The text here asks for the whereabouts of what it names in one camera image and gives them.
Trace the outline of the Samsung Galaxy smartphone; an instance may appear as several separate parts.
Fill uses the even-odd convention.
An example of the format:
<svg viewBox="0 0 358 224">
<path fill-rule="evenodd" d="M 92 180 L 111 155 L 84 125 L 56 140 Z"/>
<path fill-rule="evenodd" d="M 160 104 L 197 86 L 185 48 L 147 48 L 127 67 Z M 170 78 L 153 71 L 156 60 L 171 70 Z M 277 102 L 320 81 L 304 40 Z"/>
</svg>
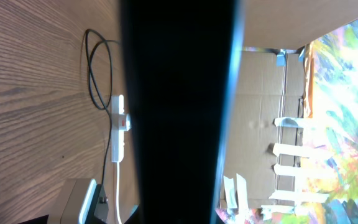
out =
<svg viewBox="0 0 358 224">
<path fill-rule="evenodd" d="M 121 1 L 140 203 L 129 223 L 218 223 L 245 1 Z"/>
</svg>

